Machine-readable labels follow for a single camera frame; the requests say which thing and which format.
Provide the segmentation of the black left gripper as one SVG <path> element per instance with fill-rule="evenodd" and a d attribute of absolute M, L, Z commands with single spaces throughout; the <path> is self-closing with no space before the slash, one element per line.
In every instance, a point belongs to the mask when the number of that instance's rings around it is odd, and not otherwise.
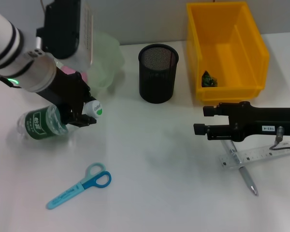
<path fill-rule="evenodd" d="M 97 114 L 97 100 L 91 96 L 90 87 L 79 72 L 66 74 L 57 68 L 51 83 L 37 94 L 55 105 L 64 105 L 61 107 L 61 122 L 65 125 L 81 128 L 97 123 L 96 119 L 86 115 Z M 80 108 L 83 108 L 83 114 L 72 111 Z"/>

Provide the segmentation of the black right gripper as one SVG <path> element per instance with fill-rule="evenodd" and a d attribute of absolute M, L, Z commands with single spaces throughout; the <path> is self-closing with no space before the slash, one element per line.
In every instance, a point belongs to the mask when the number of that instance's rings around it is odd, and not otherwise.
<path fill-rule="evenodd" d="M 259 108 L 249 102 L 220 102 L 204 106 L 204 116 L 229 116 L 229 125 L 194 124 L 195 135 L 207 135 L 208 140 L 242 142 L 251 135 L 276 135 L 278 128 L 290 136 L 290 108 Z"/>

